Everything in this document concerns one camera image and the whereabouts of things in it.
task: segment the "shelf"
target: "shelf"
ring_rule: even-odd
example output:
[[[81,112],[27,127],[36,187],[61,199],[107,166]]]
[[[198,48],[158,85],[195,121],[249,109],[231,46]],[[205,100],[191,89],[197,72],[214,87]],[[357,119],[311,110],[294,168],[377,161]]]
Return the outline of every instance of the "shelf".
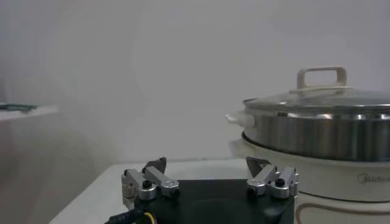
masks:
[[[20,112],[20,111],[0,111],[0,122],[20,119],[24,117],[41,116],[41,115],[52,114],[56,112],[58,112],[58,108],[56,106],[38,107],[37,109],[27,113]]]

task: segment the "white base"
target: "white base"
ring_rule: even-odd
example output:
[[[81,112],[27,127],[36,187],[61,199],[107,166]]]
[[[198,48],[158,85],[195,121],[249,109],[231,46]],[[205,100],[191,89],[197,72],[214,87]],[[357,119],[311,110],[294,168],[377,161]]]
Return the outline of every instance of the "white base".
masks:
[[[296,224],[388,224],[390,203],[358,203],[299,194]]]
[[[277,166],[296,167],[299,191],[350,201],[390,201],[390,163],[314,159],[264,149],[242,139],[229,144],[238,156],[254,155]]]

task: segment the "black platform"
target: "black platform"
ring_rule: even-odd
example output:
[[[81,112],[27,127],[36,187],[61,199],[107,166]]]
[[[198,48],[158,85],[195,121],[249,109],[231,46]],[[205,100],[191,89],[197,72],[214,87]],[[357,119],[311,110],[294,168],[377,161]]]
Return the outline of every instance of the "black platform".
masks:
[[[276,199],[268,192],[249,197],[247,180],[179,180],[177,200],[163,198],[160,192],[146,206],[158,224],[293,224],[294,198]]]

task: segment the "white wall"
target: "white wall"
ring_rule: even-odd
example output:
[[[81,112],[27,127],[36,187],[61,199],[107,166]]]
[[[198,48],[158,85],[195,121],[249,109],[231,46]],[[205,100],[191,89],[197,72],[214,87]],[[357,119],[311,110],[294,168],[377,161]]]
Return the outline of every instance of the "white wall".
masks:
[[[228,157],[240,129],[224,114],[245,98],[293,88],[299,68],[343,65],[349,85],[390,90],[389,6],[3,0],[7,99],[56,103],[62,112],[3,126],[19,162],[0,196],[10,210],[23,208],[15,223],[45,223],[111,163]]]

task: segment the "white table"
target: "white table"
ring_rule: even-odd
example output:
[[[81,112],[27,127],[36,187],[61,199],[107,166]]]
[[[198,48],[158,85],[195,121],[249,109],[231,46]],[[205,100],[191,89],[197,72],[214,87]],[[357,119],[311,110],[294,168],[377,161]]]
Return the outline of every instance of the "white table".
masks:
[[[108,168],[75,198],[50,224],[99,224],[111,215],[127,211],[122,204],[121,174],[125,169],[141,170],[142,164],[121,164]],[[165,174],[176,180],[247,178],[244,159],[168,162]]]

